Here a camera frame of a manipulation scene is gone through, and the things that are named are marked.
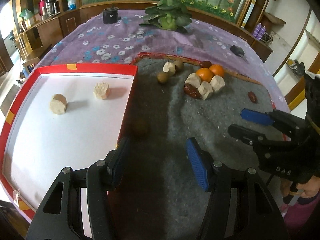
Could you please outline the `person right hand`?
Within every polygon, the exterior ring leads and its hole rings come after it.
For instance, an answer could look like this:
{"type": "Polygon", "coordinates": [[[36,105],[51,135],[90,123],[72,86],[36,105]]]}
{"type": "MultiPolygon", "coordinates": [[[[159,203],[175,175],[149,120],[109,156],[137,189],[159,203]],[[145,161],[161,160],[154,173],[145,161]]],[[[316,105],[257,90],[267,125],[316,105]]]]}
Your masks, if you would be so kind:
{"type": "MultiPolygon", "coordinates": [[[[290,192],[291,181],[281,178],[280,191],[283,197],[286,197],[290,192]]],[[[296,188],[302,190],[300,196],[302,198],[312,198],[319,192],[320,178],[312,176],[305,184],[297,184],[296,188]]]]}

